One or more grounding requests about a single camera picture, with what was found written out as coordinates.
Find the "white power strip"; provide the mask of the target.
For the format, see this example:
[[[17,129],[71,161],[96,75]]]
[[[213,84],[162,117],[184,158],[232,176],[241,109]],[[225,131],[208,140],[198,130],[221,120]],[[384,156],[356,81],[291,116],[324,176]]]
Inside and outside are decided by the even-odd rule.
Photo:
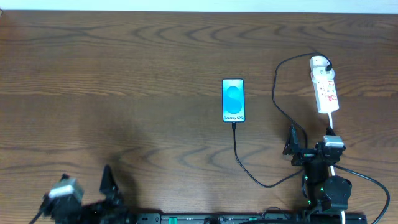
[[[320,55],[310,59],[311,71],[313,67],[326,67],[326,71],[332,69],[331,63],[324,56]],[[339,109],[334,79],[327,82],[313,82],[313,86],[319,113],[328,114]]]

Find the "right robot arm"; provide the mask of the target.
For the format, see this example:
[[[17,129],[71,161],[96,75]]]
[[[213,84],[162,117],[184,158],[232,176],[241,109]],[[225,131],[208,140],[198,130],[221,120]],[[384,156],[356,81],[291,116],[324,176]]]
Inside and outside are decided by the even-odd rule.
[[[345,222],[341,213],[348,209],[352,183],[338,175],[330,174],[330,167],[340,161],[345,150],[343,140],[328,127],[323,140],[313,148],[300,147],[297,132],[289,128],[283,154],[291,155],[291,164],[304,169],[304,187],[309,200],[308,208],[302,212],[305,223],[325,220],[327,215]]]

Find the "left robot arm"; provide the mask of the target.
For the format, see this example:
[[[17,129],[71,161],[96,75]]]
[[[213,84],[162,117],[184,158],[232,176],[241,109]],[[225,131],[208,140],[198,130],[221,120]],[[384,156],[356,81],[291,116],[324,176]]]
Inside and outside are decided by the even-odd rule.
[[[134,223],[136,217],[124,204],[123,195],[113,177],[111,167],[103,169],[99,187],[105,199],[82,204],[84,190],[75,178],[63,174],[44,195],[39,212],[55,223]]]

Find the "blue Galaxy smartphone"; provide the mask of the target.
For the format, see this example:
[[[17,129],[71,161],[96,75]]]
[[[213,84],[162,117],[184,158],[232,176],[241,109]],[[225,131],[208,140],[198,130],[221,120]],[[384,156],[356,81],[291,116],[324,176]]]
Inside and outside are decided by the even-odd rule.
[[[222,108],[225,123],[243,123],[246,120],[244,80],[222,80]]]

